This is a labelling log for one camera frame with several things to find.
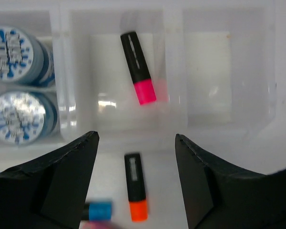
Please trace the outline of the pink highlighter with black cap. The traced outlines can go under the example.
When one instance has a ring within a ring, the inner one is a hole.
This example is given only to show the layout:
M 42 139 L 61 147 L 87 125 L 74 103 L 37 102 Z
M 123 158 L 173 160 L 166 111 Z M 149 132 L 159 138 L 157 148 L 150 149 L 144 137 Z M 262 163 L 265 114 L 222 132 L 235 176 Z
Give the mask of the pink highlighter with black cap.
M 154 103 L 156 95 L 153 82 L 137 33 L 130 31 L 120 38 L 139 104 Z

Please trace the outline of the blue cleaning gel jar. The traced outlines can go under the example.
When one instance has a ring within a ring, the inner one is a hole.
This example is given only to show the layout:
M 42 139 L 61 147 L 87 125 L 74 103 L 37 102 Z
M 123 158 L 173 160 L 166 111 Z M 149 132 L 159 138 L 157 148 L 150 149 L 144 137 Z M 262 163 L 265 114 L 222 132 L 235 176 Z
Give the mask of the blue cleaning gel jar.
M 0 26 L 0 82 L 51 87 L 55 84 L 52 49 L 22 29 Z
M 33 91 L 11 90 L 0 94 L 0 140 L 29 145 L 59 131 L 56 97 Z

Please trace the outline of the orange highlighter with black cap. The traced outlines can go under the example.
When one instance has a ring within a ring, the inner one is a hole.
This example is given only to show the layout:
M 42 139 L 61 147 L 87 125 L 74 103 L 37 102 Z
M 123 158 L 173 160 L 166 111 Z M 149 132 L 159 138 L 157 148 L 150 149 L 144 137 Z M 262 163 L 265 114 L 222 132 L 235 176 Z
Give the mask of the orange highlighter with black cap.
M 128 201 L 132 222 L 148 219 L 148 204 L 140 153 L 124 155 Z

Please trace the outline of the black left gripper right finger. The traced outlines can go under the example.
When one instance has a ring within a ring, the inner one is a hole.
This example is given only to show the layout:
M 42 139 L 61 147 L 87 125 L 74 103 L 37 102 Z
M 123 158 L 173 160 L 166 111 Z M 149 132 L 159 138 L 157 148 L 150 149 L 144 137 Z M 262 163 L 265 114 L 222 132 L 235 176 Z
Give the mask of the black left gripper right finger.
M 253 172 L 180 134 L 175 155 L 189 228 L 286 229 L 286 169 Z

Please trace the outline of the blue highlighter with black cap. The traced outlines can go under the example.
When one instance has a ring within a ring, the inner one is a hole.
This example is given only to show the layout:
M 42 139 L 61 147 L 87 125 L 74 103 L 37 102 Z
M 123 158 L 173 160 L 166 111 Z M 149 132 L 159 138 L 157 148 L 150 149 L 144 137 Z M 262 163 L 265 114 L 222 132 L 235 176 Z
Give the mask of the blue highlighter with black cap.
M 112 218 L 112 202 L 109 200 L 85 202 L 82 221 L 110 221 Z

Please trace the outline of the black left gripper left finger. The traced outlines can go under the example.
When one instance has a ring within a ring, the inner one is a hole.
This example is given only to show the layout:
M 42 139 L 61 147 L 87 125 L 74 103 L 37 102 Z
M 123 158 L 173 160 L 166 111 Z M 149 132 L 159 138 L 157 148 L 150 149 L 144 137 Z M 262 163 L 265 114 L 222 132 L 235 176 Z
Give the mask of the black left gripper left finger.
M 90 131 L 0 172 L 0 229 L 77 229 L 98 143 Z

